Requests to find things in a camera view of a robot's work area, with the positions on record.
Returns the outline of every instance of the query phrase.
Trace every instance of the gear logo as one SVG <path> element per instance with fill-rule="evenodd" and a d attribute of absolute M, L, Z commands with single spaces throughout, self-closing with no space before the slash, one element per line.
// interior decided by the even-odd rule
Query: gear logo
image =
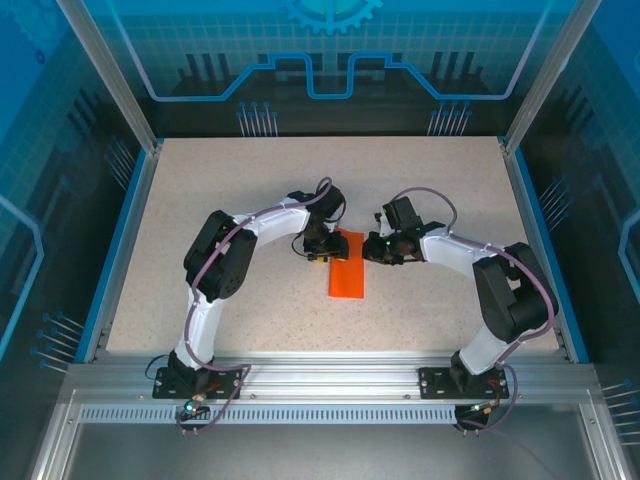
<path fill-rule="evenodd" d="M 313 33 L 327 35 L 349 27 L 360 28 L 362 19 L 373 18 L 373 9 L 382 7 L 382 0 L 284 0 L 289 20 L 298 20 L 301 28 L 311 27 Z"/>
<path fill-rule="evenodd" d="M 43 50 L 55 39 L 59 13 L 55 0 L 0 0 L 0 14 L 10 12 L 22 33 Z"/>

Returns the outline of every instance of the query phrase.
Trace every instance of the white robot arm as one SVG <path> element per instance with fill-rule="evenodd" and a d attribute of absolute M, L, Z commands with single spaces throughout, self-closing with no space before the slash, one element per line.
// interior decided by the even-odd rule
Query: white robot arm
<path fill-rule="evenodd" d="M 384 205 L 375 218 L 380 232 L 369 233 L 362 252 L 366 260 L 387 265 L 406 261 L 437 263 L 476 282 L 484 325 L 452 358 L 451 376 L 461 392 L 473 377 L 487 372 L 508 355 L 521 335 L 547 321 L 548 310 L 540 293 L 523 272 L 488 250 L 486 244 L 454 235 L 437 222 L 424 225 L 407 197 Z M 492 247 L 508 252 L 533 272 L 551 297 L 556 314 L 557 301 L 531 248 L 524 243 Z M 509 281 L 519 285 L 512 289 Z"/>
<path fill-rule="evenodd" d="M 198 360 L 210 363 L 214 358 L 214 339 L 220 317 L 228 299 L 244 282 L 253 252 L 261 246 L 290 234 L 304 234 L 307 258 L 348 257 L 346 239 L 335 231 L 336 214 L 344 208 L 344 196 L 331 185 L 323 197 L 308 206 L 302 202 L 318 194 L 293 192 L 270 213 L 230 216 L 222 211 L 212 213 L 184 260 L 189 284 L 189 309 L 194 298 L 193 283 L 215 248 L 231 229 L 247 221 L 222 251 L 197 285 L 199 298 L 188 320 L 188 351 L 184 336 L 169 356 L 169 367 L 188 384 L 198 384 Z"/>

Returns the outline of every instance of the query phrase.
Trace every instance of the work surface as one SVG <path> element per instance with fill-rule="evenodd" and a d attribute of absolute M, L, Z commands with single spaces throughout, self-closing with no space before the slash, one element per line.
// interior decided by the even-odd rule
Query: work surface
<path fill-rule="evenodd" d="M 526 241 L 492 137 L 257 138 L 166 140 L 145 207 L 107 349 L 170 351 L 187 311 L 182 260 L 214 210 L 254 212 L 331 176 L 347 198 L 342 228 L 376 230 L 373 214 L 398 191 L 429 186 L 459 212 L 454 230 L 478 240 Z M 417 192 L 424 223 L 448 223 L 439 198 Z M 364 300 L 328 296 L 328 264 L 291 251 L 291 237 L 258 250 L 228 302 L 217 351 L 446 350 L 482 325 L 473 281 L 423 263 L 365 265 Z M 523 350 L 550 351 L 553 334 Z"/>

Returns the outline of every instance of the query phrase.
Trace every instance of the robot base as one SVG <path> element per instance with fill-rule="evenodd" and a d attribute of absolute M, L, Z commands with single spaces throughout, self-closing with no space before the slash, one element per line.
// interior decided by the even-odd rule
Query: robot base
<path fill-rule="evenodd" d="M 489 384 L 490 380 L 495 380 L 500 385 L 500 399 L 509 398 L 509 386 L 504 370 L 492 368 L 481 375 L 472 377 L 462 393 L 451 376 L 449 367 L 418 369 L 418 384 L 422 400 L 493 400 L 496 398 L 496 391 Z"/>

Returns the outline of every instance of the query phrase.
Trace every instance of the orange block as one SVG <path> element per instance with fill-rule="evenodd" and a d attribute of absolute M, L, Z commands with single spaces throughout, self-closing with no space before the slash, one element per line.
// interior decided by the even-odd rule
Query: orange block
<path fill-rule="evenodd" d="M 338 230 L 349 242 L 349 259 L 331 259 L 329 296 L 364 298 L 364 259 L 362 258 L 364 233 Z"/>

